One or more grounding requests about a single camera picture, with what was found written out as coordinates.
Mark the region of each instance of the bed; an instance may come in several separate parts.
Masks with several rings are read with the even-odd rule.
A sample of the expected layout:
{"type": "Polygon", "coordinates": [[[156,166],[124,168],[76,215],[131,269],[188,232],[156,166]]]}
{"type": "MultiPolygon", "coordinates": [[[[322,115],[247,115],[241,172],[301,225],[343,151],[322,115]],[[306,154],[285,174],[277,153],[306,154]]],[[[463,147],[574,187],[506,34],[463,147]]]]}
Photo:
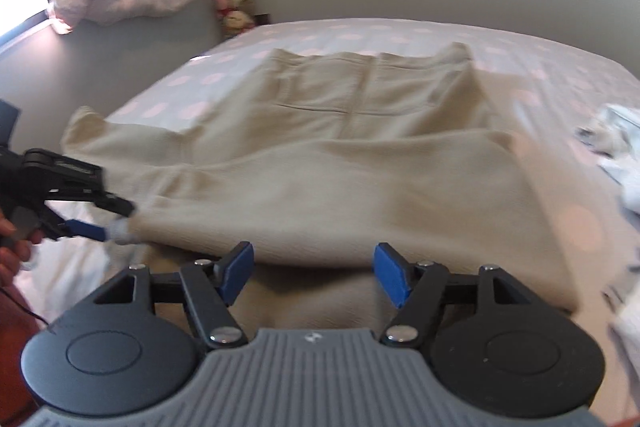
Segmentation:
{"type": "MultiPolygon", "coordinates": [[[[300,55],[428,56],[450,42],[468,44],[480,71],[526,79],[525,87],[514,89],[508,76],[504,82],[492,76],[490,82],[481,73],[489,99],[508,107],[502,116],[514,137],[513,152],[560,243],[580,252],[568,259],[581,301],[574,319],[596,338],[607,359],[593,410],[608,423],[635,415],[635,378],[618,352],[609,329],[612,315],[600,292],[635,261],[640,220],[620,209],[618,186],[572,136],[603,103],[640,104],[640,83],[619,64],[545,39],[471,26],[376,19],[283,23],[261,26],[192,58],[109,120],[186,129],[274,48],[300,55]],[[559,201],[558,184],[571,185],[575,200],[559,201]]],[[[90,219],[83,204],[59,203],[58,209],[67,217],[90,219]]],[[[18,287],[35,311],[53,319],[97,286],[106,266],[101,244],[82,238],[46,243],[36,268],[18,276],[18,287]]]]}

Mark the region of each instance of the beige cloth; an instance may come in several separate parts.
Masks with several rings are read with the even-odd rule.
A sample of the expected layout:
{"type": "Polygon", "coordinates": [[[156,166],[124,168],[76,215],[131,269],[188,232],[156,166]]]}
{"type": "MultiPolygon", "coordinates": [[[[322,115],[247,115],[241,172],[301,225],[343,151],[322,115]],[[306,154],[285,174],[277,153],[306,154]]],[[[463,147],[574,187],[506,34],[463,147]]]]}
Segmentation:
{"type": "MultiPolygon", "coordinates": [[[[82,108],[63,146],[138,204],[130,228],[144,241],[214,255],[251,241],[258,267],[232,310],[249,332],[379,330],[380,241],[454,272],[497,263],[573,310],[568,268],[499,125],[463,44],[432,58],[276,50],[183,134],[82,108]]],[[[194,256],[160,249],[148,262],[194,256]]]]}

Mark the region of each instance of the metal screw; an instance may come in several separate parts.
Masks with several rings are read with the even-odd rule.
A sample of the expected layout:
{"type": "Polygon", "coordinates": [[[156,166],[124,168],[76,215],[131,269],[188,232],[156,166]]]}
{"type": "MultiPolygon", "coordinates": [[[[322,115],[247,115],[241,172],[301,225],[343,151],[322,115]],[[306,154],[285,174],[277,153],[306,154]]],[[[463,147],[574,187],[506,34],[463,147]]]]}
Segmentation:
{"type": "Polygon", "coordinates": [[[385,335],[392,342],[411,342],[418,338],[418,330],[412,326],[391,326],[385,331],[385,335]]]}
{"type": "Polygon", "coordinates": [[[231,344],[242,338],[242,331],[232,326],[222,326],[212,330],[209,338],[217,344],[231,344]]]}

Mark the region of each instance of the human hand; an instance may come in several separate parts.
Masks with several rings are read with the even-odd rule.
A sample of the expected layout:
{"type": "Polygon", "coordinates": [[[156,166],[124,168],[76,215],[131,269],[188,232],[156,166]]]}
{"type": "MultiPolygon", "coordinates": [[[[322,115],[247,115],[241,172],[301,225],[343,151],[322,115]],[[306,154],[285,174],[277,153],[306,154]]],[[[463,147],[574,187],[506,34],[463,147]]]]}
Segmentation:
{"type": "MultiPolygon", "coordinates": [[[[0,235],[4,237],[15,233],[14,224],[0,211],[0,235]]],[[[27,241],[16,241],[13,248],[0,248],[0,287],[9,286],[20,271],[20,263],[31,257],[31,245],[38,245],[44,238],[42,230],[36,230],[27,241]]]]}

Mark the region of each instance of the blue gripper pad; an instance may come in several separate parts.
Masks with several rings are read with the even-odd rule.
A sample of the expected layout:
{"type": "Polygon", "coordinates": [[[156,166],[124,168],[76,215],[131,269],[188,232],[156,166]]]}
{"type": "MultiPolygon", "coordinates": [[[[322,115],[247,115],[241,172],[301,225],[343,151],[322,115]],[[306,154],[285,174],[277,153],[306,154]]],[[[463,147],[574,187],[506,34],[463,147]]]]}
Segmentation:
{"type": "Polygon", "coordinates": [[[67,219],[65,224],[69,227],[73,235],[81,235],[82,237],[88,237],[89,239],[102,243],[107,240],[107,233],[103,227],[91,225],[90,223],[78,221],[77,219],[67,219]]]}
{"type": "Polygon", "coordinates": [[[43,407],[22,427],[604,427],[586,407],[543,419],[491,414],[460,400],[414,349],[370,330],[259,330],[216,349],[178,393],[121,417],[43,407]]]}
{"type": "Polygon", "coordinates": [[[411,294],[411,284],[403,264],[408,265],[386,243],[380,243],[373,251],[373,273],[396,308],[401,308],[411,294]]]}
{"type": "Polygon", "coordinates": [[[226,267],[218,293],[227,306],[236,302],[242,288],[254,271],[254,247],[247,243],[226,267]]]}

